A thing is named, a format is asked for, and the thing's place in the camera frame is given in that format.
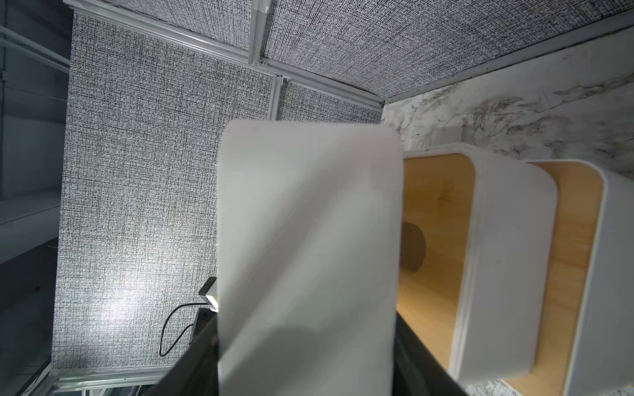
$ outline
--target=power cord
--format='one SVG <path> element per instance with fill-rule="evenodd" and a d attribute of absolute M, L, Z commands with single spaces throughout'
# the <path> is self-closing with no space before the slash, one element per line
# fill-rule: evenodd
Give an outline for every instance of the power cord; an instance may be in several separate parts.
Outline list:
<path fill-rule="evenodd" d="M 185 327 L 185 329 L 183 329 L 183 331 L 181 332 L 181 335 L 178 336 L 178 338 L 176 339 L 176 341 L 174 341 L 174 343 L 172 344 L 171 347 L 169 347 L 169 349 L 167 350 L 166 353 L 162 353 L 163 351 L 163 335 L 165 334 L 165 328 L 167 327 L 167 322 L 169 322 L 169 318 L 172 317 L 172 315 L 174 315 L 174 313 L 183 308 L 183 307 L 190 307 L 192 305 L 209 305 L 206 302 L 190 302 L 187 304 L 181 304 L 178 307 L 174 308 L 174 310 L 167 316 L 167 319 L 165 319 L 165 323 L 163 324 L 163 330 L 161 330 L 160 332 L 160 342 L 158 343 L 158 355 L 161 357 L 165 357 L 167 356 L 167 354 L 172 350 L 172 348 L 174 348 L 174 346 L 176 345 L 176 343 L 178 342 L 178 340 L 181 339 L 181 337 L 183 336 L 183 334 L 185 334 L 185 331 L 187 331 L 188 328 L 192 327 L 194 324 L 191 323 L 189 326 Z"/>

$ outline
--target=gray textured ceiling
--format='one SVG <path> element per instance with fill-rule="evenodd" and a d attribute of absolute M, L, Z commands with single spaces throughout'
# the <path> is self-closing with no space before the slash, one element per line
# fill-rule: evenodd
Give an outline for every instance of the gray textured ceiling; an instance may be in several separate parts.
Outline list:
<path fill-rule="evenodd" d="M 250 0 L 109 0 L 225 44 L 249 48 Z"/>
<path fill-rule="evenodd" d="M 249 0 L 115 0 L 247 49 Z M 634 0 L 273 0 L 262 54 L 389 97 L 634 8 Z"/>

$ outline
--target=white storage bin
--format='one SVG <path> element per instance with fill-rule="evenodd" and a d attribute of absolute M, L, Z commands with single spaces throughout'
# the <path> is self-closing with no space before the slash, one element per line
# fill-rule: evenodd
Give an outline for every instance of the white storage bin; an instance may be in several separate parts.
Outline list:
<path fill-rule="evenodd" d="M 467 144 L 405 157 L 399 313 L 462 384 L 528 373 L 557 204 L 553 179 Z"/>
<path fill-rule="evenodd" d="M 579 160 L 531 162 L 559 188 L 536 362 L 524 396 L 598 395 L 634 383 L 634 182 Z"/>

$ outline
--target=metal rail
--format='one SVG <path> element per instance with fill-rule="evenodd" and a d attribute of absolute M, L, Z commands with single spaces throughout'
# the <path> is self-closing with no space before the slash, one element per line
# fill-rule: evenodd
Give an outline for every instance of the metal rail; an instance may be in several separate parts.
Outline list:
<path fill-rule="evenodd" d="M 152 385 L 158 383 L 171 368 L 172 366 L 145 366 L 115 369 L 51 370 L 31 393 L 31 396 L 44 396 L 74 390 Z"/>
<path fill-rule="evenodd" d="M 269 115 L 267 117 L 269 121 L 275 121 L 277 119 L 277 110 L 280 105 L 282 84 L 284 84 L 283 76 L 276 75 L 273 77 L 273 83 L 271 84 L 271 96 L 269 98 Z"/>
<path fill-rule="evenodd" d="M 260 52 L 264 42 L 266 19 L 269 15 L 271 0 L 253 0 L 251 2 L 251 27 L 249 30 L 249 65 L 260 63 Z"/>
<path fill-rule="evenodd" d="M 129 30 L 184 46 L 271 76 L 282 75 L 286 79 L 306 88 L 335 96 L 359 106 L 372 110 L 383 109 L 384 100 L 380 96 L 266 58 L 261 58 L 260 62 L 250 65 L 249 52 L 244 49 L 230 46 L 120 6 L 114 6 L 101 0 L 64 0 L 64 3 L 78 13 L 104 20 Z"/>
<path fill-rule="evenodd" d="M 68 68 L 70 60 L 64 58 L 62 55 L 2 25 L 0 25 L 0 35 L 5 36 L 4 38 L 0 37 L 0 46 L 16 49 L 47 66 L 53 67 L 66 74 L 70 73 Z"/>

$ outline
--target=marble wall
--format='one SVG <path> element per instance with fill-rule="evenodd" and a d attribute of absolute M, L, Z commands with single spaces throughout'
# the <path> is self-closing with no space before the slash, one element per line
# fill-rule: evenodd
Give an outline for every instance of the marble wall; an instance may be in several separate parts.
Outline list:
<path fill-rule="evenodd" d="M 465 142 L 634 179 L 634 28 L 386 105 L 406 150 Z"/>

